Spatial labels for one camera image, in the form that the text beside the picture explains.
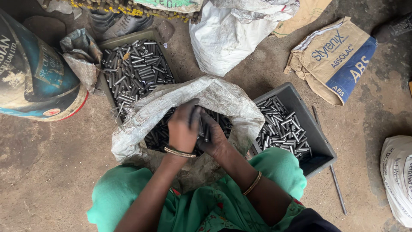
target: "bangle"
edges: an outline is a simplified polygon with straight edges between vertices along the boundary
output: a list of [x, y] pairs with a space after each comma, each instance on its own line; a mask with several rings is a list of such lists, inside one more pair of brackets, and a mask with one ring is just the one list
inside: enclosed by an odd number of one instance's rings
[[262, 172], [258, 171], [255, 181], [249, 186], [249, 188], [244, 193], [242, 193], [242, 195], [246, 196], [249, 192], [251, 192], [252, 189], [258, 184], [261, 177], [262, 177]]
[[181, 156], [181, 157], [185, 157], [185, 158], [195, 158], [195, 157], [196, 157], [195, 154], [186, 153], [186, 152], [181, 152], [181, 151], [178, 151], [178, 150], [176, 150], [176, 149], [170, 148], [169, 146], [165, 146], [165, 147], [164, 147], [164, 151], [165, 151], [165, 152], [168, 152], [168, 153], [170, 153], [170, 154], [177, 155], [177, 156]]

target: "gray plastic crate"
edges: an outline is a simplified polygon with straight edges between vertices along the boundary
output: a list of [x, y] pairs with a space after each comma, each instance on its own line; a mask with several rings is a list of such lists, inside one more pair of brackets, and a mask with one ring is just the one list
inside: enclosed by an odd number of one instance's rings
[[[300, 125], [306, 130], [307, 141], [311, 146], [313, 158], [309, 160], [302, 159], [299, 162], [305, 177], [309, 179], [336, 162], [337, 156], [335, 151], [292, 83], [286, 82], [256, 98], [253, 102], [259, 103], [273, 95], [279, 97], [289, 112], [294, 111], [296, 113]], [[261, 151], [256, 141], [253, 143], [252, 150], [257, 154]]]
[[[155, 29], [146, 29], [143, 31], [138, 31], [132, 34], [128, 34], [125, 36], [121, 36], [118, 38], [114, 38], [114, 39], [109, 39], [106, 40], [104, 42], [99, 43], [97, 46], [100, 48], [101, 51], [104, 51], [105, 49], [113, 49], [116, 46], [122, 46], [123, 44], [127, 43], [133, 43], [134, 41], [136, 41], [137, 39], [142, 40], [142, 39], [148, 39], [148, 40], [155, 40], [157, 41], [157, 45], [160, 47], [160, 50], [163, 53], [164, 58], [166, 59], [166, 63], [169, 65], [170, 68], [170, 72], [172, 72], [173, 77], [176, 80], [176, 83], [181, 83], [178, 74], [176, 73], [172, 62], [169, 58], [169, 55], [166, 52], [166, 49], [163, 47], [163, 43], [162, 40], [159, 36], [159, 34], [157, 33], [157, 31]], [[115, 101], [112, 97], [112, 93], [110, 92], [110, 88], [109, 85], [107, 84], [106, 78], [104, 77], [104, 74], [102, 72], [100, 72], [99, 74], [99, 78], [100, 81], [102, 82], [102, 88], [103, 91], [106, 93], [107, 99], [109, 100], [109, 104], [110, 106], [116, 107]], [[116, 123], [117, 125], [122, 125], [122, 121], [120, 118], [116, 119]]]

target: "green clothing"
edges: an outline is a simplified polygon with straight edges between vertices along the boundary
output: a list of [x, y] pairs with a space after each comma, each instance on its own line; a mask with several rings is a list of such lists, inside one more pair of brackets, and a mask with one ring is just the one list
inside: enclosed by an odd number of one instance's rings
[[[303, 195], [307, 181], [295, 156], [280, 148], [269, 148], [249, 163], [262, 175], [276, 182], [296, 199]], [[112, 232], [127, 209], [152, 177], [147, 168], [120, 165], [107, 171], [94, 187], [93, 206], [87, 212], [99, 232]], [[243, 231], [282, 232], [304, 208], [292, 200], [285, 217], [269, 227], [242, 195], [237, 184], [226, 175], [209, 186], [177, 196], [167, 194], [158, 231], [217, 232], [223, 228]]]

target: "person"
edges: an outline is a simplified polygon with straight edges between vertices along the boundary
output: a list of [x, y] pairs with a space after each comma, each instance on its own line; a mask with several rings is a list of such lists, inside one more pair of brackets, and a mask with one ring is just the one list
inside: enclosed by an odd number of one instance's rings
[[[119, 165], [96, 183], [87, 217], [99, 232], [340, 231], [298, 201], [307, 181], [292, 153], [269, 148], [246, 161], [198, 102], [176, 109], [168, 122], [170, 152], [153, 174]], [[199, 146], [227, 175], [178, 196], [170, 188], [195, 147], [200, 117], [212, 137]]]

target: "concrete floor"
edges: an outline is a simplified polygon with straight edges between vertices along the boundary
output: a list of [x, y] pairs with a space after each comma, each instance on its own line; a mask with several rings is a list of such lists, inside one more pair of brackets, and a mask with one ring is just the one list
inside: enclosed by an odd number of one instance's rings
[[[25, 7], [16, 9], [16, 5]], [[323, 131], [338, 155], [334, 168], [348, 215], [342, 213], [329, 169], [308, 181], [302, 202], [342, 231], [409, 231], [392, 216], [379, 157], [386, 137], [412, 135], [407, 86], [412, 34], [378, 46], [344, 107], [330, 105], [295, 74], [283, 74], [283, 69], [290, 49], [310, 32], [350, 16], [370, 33], [375, 25], [403, 13], [404, 6], [392, 0], [333, 0], [314, 23], [282, 39], [264, 39], [223, 78], [239, 85], [251, 99], [290, 81], [307, 106], [316, 106]], [[20, 22], [42, 15], [64, 22], [67, 32], [89, 28], [85, 15], [73, 21], [72, 15], [43, 12], [33, 0], [13, 1], [2, 8]], [[168, 51], [180, 78], [187, 81], [203, 75], [187, 24], [172, 23], [176, 32]], [[110, 152], [116, 125], [106, 97], [90, 96], [77, 114], [58, 122], [0, 115], [0, 128], [0, 231], [97, 231], [86, 218], [91, 193], [101, 175], [117, 165]]]

